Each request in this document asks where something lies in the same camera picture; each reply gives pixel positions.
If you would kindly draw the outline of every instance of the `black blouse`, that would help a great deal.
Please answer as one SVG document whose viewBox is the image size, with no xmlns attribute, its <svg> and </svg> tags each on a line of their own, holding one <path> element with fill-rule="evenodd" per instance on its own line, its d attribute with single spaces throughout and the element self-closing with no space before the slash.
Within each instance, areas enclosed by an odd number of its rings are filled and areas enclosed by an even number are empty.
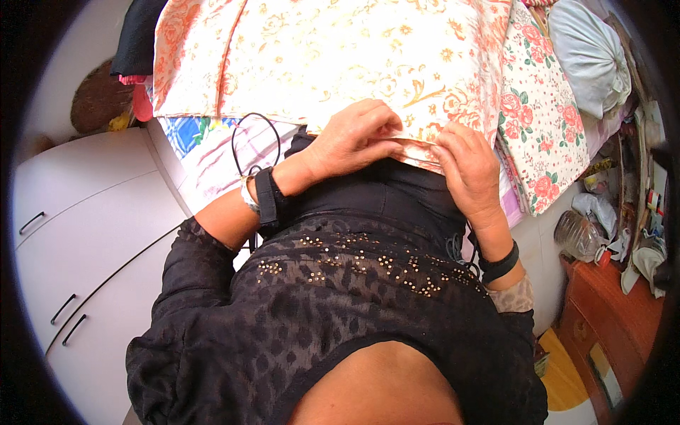
<svg viewBox="0 0 680 425">
<path fill-rule="evenodd" d="M 419 350 L 469 424 L 542 424 L 532 311 L 498 313 L 476 277 L 428 236 L 376 217 L 319 215 L 236 253 L 193 219 L 180 228 L 150 329 L 130 343 L 133 408 L 146 424 L 285 424 L 352 352 Z"/>
</svg>

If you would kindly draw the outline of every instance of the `black cloth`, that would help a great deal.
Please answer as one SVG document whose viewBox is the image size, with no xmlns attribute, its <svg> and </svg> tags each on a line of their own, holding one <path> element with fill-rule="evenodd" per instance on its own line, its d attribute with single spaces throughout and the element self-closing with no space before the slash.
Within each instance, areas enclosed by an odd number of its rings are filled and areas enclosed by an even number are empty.
<svg viewBox="0 0 680 425">
<path fill-rule="evenodd" d="M 302 130 L 286 156 L 311 140 Z M 467 423 L 543 423 L 533 311 L 498 314 L 447 257 L 465 221 L 442 176 L 382 160 L 288 201 L 238 273 L 236 253 L 193 218 L 181 226 L 151 327 L 126 355 L 143 423 L 283 424 L 336 364 L 382 341 L 428 356 Z"/>
<path fill-rule="evenodd" d="M 302 126 L 284 157 L 305 149 L 315 139 Z M 466 218 L 451 198 L 444 176 L 386 158 L 350 175 L 325 180 L 297 197 L 280 212 L 286 228 L 319 211 L 352 209 L 418 226 L 432 235 L 440 255 L 454 235 L 462 242 Z"/>
<path fill-rule="evenodd" d="M 167 0 L 133 0 L 123 20 L 111 75 L 154 73 L 154 32 Z"/>
</svg>

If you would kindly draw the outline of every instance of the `wooden dresser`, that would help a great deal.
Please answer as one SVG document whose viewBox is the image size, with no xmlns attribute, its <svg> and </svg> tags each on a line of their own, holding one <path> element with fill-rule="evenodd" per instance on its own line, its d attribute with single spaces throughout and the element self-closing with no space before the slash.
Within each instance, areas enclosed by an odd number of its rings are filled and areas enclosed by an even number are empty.
<svg viewBox="0 0 680 425">
<path fill-rule="evenodd" d="M 624 295 L 621 273 L 612 264 L 570 264 L 564 259 L 562 264 L 569 284 L 557 334 L 583 380 L 599 424 L 606 425 L 617 396 L 630 397 L 643 372 L 664 298 L 654 299 L 642 277 Z M 614 376 L 618 384 L 612 391 Z"/>
</svg>

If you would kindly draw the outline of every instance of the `black pants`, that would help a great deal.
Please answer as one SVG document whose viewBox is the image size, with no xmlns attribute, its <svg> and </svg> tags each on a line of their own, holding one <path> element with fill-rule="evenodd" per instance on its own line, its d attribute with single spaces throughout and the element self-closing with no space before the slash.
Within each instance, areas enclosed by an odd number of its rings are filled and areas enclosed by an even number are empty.
<svg viewBox="0 0 680 425">
<path fill-rule="evenodd" d="M 284 157 L 300 152 L 314 139 L 307 134 L 307 126 L 302 126 Z M 367 212 L 420 227 L 440 246 L 456 234 L 462 240 L 465 234 L 466 218 L 451 198 L 446 179 L 391 158 L 312 186 L 289 202 L 284 220 L 293 222 L 302 215 L 338 209 Z"/>
</svg>

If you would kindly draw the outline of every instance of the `sleeve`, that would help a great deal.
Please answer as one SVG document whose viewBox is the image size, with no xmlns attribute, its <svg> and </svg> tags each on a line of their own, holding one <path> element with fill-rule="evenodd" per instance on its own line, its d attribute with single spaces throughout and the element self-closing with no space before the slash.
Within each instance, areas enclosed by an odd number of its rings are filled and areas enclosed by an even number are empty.
<svg viewBox="0 0 680 425">
<path fill-rule="evenodd" d="M 190 218 L 180 226 L 165 261 L 163 289 L 151 327 L 127 348 L 128 395 L 144 424 L 167 424 L 177 412 L 177 380 L 188 323 L 206 307 L 229 300 L 236 254 Z"/>
<path fill-rule="evenodd" d="M 191 217 L 180 226 L 163 269 L 163 289 L 151 310 L 151 326 L 181 309 L 229 301 L 236 253 Z"/>
<path fill-rule="evenodd" d="M 496 305 L 498 313 L 524 313 L 534 308 L 534 288 L 529 280 L 529 275 L 524 274 L 522 280 L 502 291 L 493 291 L 486 288 L 491 300 Z"/>
<path fill-rule="evenodd" d="M 534 289 L 529 275 L 502 291 L 486 290 L 508 331 L 522 341 L 523 355 L 534 357 Z"/>
</svg>

